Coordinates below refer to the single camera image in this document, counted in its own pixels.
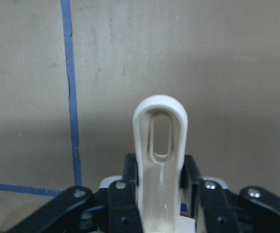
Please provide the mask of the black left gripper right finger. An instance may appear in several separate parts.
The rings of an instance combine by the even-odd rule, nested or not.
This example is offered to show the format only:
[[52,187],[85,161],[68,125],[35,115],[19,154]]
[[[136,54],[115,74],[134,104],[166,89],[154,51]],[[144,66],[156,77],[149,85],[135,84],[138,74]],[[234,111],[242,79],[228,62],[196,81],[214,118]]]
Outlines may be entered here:
[[197,233],[280,233],[279,196],[258,186],[234,194],[202,177],[191,155],[184,158],[182,190]]

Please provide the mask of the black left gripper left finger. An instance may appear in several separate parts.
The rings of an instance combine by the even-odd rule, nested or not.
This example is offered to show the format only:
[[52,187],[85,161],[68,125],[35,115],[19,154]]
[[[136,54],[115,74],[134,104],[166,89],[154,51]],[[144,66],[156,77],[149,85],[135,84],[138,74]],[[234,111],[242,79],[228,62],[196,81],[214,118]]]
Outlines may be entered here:
[[73,186],[9,229],[10,233],[138,233],[135,154],[127,154],[122,178],[96,193]]

